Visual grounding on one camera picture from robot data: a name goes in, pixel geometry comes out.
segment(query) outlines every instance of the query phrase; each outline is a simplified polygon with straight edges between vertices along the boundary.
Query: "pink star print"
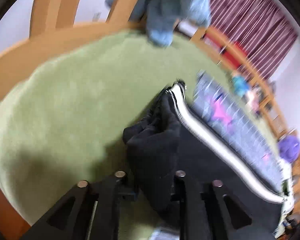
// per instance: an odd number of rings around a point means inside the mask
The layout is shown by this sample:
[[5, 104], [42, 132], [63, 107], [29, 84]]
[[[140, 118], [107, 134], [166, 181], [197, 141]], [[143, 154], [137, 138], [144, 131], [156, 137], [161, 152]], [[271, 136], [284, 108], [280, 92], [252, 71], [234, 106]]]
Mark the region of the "pink star print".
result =
[[232, 118], [226, 113], [226, 111], [223, 109], [221, 105], [221, 99], [218, 98], [217, 101], [213, 102], [214, 105], [214, 113], [212, 118], [214, 120], [221, 120], [223, 124], [228, 127], [228, 125], [231, 124]]
[[269, 160], [269, 155], [266, 153], [263, 155], [262, 159], [267, 162]]

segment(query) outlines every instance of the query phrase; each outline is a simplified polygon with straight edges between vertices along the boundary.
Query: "white wall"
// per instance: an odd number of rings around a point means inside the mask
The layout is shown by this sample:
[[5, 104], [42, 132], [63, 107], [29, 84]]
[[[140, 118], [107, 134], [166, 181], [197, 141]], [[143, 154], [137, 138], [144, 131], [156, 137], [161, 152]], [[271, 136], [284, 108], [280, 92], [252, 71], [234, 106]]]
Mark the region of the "white wall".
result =
[[276, 78], [276, 100], [290, 128], [300, 137], [300, 48], [287, 68]]
[[300, 26], [279, 0], [273, 1], [298, 33], [291, 50], [270, 79], [276, 82], [275, 98], [289, 128], [297, 129], [300, 138]]
[[33, 0], [17, 0], [0, 20], [0, 52], [29, 38]]
[[74, 23], [106, 20], [109, 11], [105, 0], [80, 0]]
[[[0, 20], [0, 53], [19, 41], [29, 38], [31, 10], [34, 0], [17, 0]], [[109, 8], [105, 0], [80, 0], [75, 23], [106, 20]]]

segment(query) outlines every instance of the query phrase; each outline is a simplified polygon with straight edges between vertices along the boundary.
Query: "bolt head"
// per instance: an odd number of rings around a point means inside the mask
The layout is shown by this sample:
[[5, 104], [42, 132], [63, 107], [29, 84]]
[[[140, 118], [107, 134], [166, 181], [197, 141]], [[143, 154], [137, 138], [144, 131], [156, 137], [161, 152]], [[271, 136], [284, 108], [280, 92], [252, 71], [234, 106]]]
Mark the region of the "bolt head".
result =
[[176, 171], [176, 176], [179, 178], [182, 178], [186, 175], [186, 173], [184, 171]]
[[213, 185], [214, 187], [222, 187], [222, 186], [223, 186], [223, 183], [222, 183], [221, 180], [216, 179], [216, 180], [214, 180], [214, 181], [212, 182], [212, 185]]
[[77, 183], [77, 186], [78, 187], [87, 187], [88, 185], [88, 182], [86, 180], [80, 180], [78, 183]]
[[126, 173], [124, 171], [117, 171], [114, 175], [117, 178], [123, 178], [124, 176], [126, 176]]

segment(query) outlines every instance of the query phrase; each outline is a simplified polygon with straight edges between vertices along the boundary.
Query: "maroon curtain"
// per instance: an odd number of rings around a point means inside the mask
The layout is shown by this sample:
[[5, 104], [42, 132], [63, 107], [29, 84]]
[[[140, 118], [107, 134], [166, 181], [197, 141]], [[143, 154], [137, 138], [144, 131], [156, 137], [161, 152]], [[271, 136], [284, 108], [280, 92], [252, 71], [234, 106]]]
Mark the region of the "maroon curtain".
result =
[[297, 34], [272, 0], [210, 0], [212, 25], [237, 41], [268, 79], [290, 50]]

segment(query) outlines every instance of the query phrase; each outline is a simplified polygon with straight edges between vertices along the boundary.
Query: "black metal frame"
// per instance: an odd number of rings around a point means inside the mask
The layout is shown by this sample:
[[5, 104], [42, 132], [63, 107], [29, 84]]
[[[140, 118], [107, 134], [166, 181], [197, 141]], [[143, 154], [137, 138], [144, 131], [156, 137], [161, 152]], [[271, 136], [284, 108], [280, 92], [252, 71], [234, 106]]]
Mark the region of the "black metal frame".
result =
[[[219, 180], [202, 184], [177, 171], [172, 191], [171, 202], [179, 203], [180, 240], [234, 240], [237, 229], [258, 226]], [[128, 183], [123, 171], [101, 182], [80, 181], [21, 240], [117, 240], [120, 202], [135, 201], [137, 196], [138, 187]], [[226, 197], [235, 202], [233, 208], [228, 206]], [[241, 212], [243, 224], [233, 220], [231, 212]]]

